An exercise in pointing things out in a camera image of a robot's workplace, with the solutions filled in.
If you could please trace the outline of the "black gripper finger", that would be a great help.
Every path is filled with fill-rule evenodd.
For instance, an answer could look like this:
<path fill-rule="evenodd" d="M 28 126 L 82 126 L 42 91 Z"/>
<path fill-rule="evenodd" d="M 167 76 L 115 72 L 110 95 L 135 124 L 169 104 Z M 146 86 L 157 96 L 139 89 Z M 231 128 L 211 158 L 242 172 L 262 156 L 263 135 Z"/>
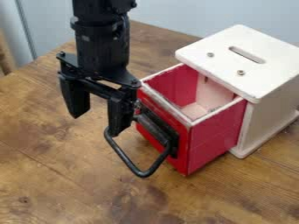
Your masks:
<path fill-rule="evenodd" d="M 135 101 L 113 97 L 107 101 L 109 133 L 117 137 L 131 126 L 135 115 Z"/>

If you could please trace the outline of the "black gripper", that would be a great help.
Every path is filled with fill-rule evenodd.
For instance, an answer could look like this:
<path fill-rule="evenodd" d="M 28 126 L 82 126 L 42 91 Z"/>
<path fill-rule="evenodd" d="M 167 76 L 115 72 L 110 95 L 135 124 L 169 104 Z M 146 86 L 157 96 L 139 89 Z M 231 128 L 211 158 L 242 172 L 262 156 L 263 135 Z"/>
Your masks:
<path fill-rule="evenodd" d="M 74 118 L 90 111 L 90 92 L 84 89 L 87 79 L 118 84 L 113 90 L 96 84 L 103 97 L 137 98 L 139 79 L 129 72 L 130 20 L 127 15 L 96 17 L 74 16 L 70 21 L 75 31 L 78 54 L 60 52 L 60 91 Z"/>

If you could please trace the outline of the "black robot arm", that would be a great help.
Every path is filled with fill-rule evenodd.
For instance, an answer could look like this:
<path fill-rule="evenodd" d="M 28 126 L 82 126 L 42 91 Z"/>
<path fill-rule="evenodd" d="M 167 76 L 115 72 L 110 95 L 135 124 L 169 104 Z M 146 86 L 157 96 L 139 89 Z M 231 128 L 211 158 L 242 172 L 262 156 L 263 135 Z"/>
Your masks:
<path fill-rule="evenodd" d="M 137 0 L 72 0 L 78 52 L 60 52 L 60 91 L 72 117 L 90 111 L 90 96 L 107 99 L 107 134 L 131 126 L 139 79 L 129 72 L 130 19 Z"/>

